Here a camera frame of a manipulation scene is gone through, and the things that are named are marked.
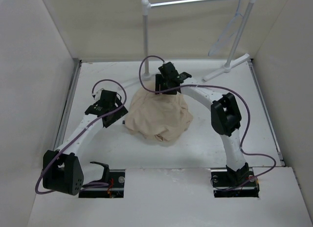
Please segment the beige trousers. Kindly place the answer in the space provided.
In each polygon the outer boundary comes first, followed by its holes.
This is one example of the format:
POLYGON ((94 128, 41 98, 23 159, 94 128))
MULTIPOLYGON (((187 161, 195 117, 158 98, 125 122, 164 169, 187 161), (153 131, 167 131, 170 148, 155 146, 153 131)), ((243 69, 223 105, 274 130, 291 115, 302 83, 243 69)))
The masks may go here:
POLYGON ((174 142, 192 120, 182 94, 154 94, 140 87, 132 98, 125 126, 132 135, 140 133, 148 140, 174 142))

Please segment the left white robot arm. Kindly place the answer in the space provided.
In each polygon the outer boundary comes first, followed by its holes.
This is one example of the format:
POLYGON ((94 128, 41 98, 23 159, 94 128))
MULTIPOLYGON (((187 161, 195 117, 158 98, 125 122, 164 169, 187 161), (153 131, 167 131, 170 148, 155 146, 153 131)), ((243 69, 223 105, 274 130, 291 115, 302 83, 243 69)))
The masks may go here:
POLYGON ((38 181, 48 193, 57 191, 77 195, 81 190, 106 187, 110 184, 110 169, 105 163, 90 161, 83 165, 83 155, 94 136, 127 114, 119 94, 101 89, 93 96, 95 102, 71 136, 56 150, 43 156, 43 170, 38 181))

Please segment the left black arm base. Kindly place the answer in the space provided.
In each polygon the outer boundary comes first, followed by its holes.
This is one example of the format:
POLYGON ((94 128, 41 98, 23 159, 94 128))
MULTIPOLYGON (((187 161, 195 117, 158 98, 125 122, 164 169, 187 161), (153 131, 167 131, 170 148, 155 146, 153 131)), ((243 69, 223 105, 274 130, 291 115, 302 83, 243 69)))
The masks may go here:
POLYGON ((125 170, 110 170, 104 180, 83 186, 78 198, 124 198, 125 175, 125 170))

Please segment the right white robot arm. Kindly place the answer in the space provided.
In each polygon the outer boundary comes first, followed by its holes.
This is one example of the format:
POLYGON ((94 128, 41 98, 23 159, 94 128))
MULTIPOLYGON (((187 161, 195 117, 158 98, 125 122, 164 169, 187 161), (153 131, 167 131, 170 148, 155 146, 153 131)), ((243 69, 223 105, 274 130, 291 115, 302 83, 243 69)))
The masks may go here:
POLYGON ((221 94, 200 84, 187 72, 178 73, 171 62, 162 64, 156 75, 156 91, 163 94, 187 95, 210 110, 211 125, 220 135, 226 154, 226 186, 231 190, 248 178, 249 166, 240 147, 242 116, 234 94, 221 94))

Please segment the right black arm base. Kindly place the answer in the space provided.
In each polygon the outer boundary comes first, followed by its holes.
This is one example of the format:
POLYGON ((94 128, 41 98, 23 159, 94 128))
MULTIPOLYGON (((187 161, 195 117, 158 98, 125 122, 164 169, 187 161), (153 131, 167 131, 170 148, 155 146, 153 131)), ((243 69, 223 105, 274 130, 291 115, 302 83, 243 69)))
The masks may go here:
POLYGON ((215 198, 259 198, 260 187, 256 179, 249 180, 254 176, 252 168, 244 176, 244 180, 235 183, 231 181, 226 169, 211 170, 211 185, 215 198))

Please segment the white clothes rack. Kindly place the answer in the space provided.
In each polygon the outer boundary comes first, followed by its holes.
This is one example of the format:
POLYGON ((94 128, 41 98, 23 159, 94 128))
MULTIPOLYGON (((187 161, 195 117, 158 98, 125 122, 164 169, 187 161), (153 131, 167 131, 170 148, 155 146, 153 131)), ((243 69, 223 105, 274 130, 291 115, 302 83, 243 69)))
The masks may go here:
MULTIPOLYGON (((165 7, 165 6, 173 6, 180 4, 192 4, 192 3, 201 3, 201 2, 209 2, 209 1, 219 1, 219 0, 174 0, 167 2, 159 2, 159 3, 150 3, 149 0, 141 0, 141 8, 142 8, 142 23, 143 23, 143 54, 145 57, 149 55, 149 38, 148 38, 148 15, 149 11, 153 8, 165 7)), ((249 0, 249 3, 246 7, 245 13, 242 15, 239 12, 240 5, 237 6, 236 13, 231 22, 234 22, 236 18, 241 18, 241 23, 239 25, 238 30, 234 33, 236 36, 230 50, 229 56, 223 66, 219 69, 213 71, 212 73, 204 76, 202 80, 207 82, 223 73, 228 73, 232 70, 232 68, 240 65, 241 63, 247 61, 249 59, 249 54, 244 54, 243 56, 233 59, 235 55, 235 51, 239 45, 240 39, 242 37, 244 28, 247 24, 248 18, 251 14, 254 4, 257 0, 249 0)))

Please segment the left aluminium table rail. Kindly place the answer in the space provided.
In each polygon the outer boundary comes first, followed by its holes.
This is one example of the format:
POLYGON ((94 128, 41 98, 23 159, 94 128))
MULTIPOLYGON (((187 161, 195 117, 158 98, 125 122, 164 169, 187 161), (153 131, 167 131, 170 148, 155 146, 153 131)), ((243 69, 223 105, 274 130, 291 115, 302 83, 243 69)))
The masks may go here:
POLYGON ((80 70, 81 70, 82 60, 80 60, 78 58, 73 58, 73 62, 74 62, 74 68, 73 68, 71 80, 69 83, 69 88, 67 91, 67 97, 66 97, 63 112, 62 112, 61 121, 60 121, 58 130, 57 130, 57 134, 56 134, 56 138, 55 138, 52 150, 56 149, 64 141, 64 137, 65 137, 65 133, 66 133, 66 129, 67 129, 67 124, 68 124, 68 119, 69 119, 72 103, 74 100, 75 91, 77 88, 77 83, 78 83, 79 74, 80 74, 80 70))

